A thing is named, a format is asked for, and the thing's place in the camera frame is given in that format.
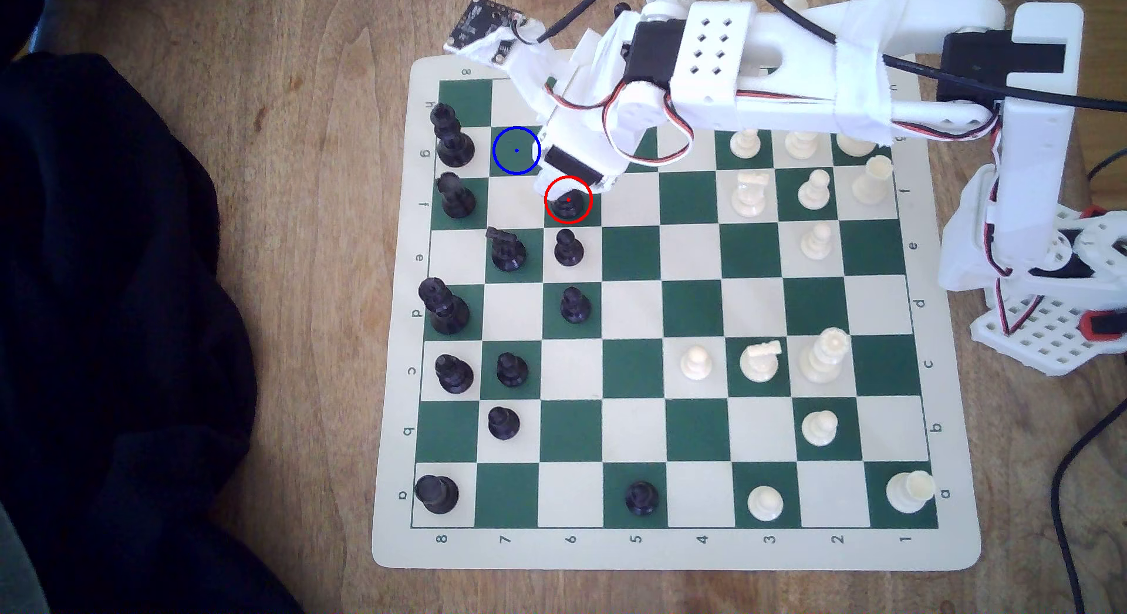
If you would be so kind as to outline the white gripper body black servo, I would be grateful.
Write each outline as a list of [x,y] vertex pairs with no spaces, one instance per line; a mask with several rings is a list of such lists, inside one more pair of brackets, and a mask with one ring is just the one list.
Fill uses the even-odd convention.
[[[631,164],[677,163],[692,149],[692,130],[669,94],[684,18],[620,15],[611,28],[584,33],[571,57],[542,84],[548,115],[540,134],[543,170],[564,173],[565,192],[598,192],[605,175]],[[642,155],[649,130],[672,126],[685,143],[666,155]]]

